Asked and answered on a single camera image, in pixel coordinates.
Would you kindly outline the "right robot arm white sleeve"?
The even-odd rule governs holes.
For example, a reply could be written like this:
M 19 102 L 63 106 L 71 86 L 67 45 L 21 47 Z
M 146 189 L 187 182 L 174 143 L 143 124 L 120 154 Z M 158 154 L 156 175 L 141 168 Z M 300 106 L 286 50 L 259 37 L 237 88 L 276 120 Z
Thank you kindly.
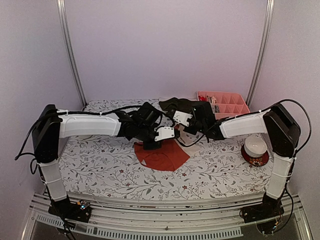
M 267 134 L 271 144 L 273 168 L 260 204 L 243 207 L 245 223 L 272 218 L 284 213 L 281 199 L 293 171 L 301 128 L 287 109 L 276 103 L 260 112 L 220 120 L 214 130 L 219 139 L 241 135 Z

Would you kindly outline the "left robot arm white sleeve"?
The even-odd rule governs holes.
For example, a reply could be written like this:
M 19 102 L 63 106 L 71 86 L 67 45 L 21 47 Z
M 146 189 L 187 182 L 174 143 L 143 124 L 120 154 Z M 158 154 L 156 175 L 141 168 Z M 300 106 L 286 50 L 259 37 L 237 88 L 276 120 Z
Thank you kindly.
M 121 123 L 116 114 L 58 110 L 49 104 L 32 130 L 32 143 L 39 173 L 50 198 L 48 212 L 64 220 L 88 223 L 92 209 L 85 201 L 72 203 L 59 167 L 59 142 L 72 136 L 116 136 Z

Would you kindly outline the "robot arm white sleeve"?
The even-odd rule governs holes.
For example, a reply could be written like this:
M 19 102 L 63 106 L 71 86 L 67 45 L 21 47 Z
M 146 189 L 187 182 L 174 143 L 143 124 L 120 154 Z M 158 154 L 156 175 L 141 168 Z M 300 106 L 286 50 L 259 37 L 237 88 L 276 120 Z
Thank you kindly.
M 49 104 L 32 130 L 32 143 L 39 173 L 50 198 L 48 212 L 64 220 L 88 223 L 92 209 L 85 201 L 72 203 L 59 167 L 59 142 L 72 136 L 116 136 L 121 123 L 116 114 L 58 110 Z
M 243 207 L 245 223 L 272 218 L 284 213 L 281 199 L 293 171 L 301 128 L 287 109 L 276 103 L 260 112 L 220 120 L 214 130 L 219 139 L 241 135 L 267 134 L 271 144 L 273 168 L 260 204 Z

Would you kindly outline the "red underwear white waistband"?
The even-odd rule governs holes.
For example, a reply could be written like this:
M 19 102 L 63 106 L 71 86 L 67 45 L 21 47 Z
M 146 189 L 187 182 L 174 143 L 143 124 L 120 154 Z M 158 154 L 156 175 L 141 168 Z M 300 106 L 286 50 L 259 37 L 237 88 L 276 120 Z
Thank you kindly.
M 164 140 L 161 148 L 154 150 L 145 150 L 141 142 L 134 143 L 134 153 L 140 164 L 157 171 L 174 172 L 200 150 L 197 145 L 183 147 L 175 139 Z

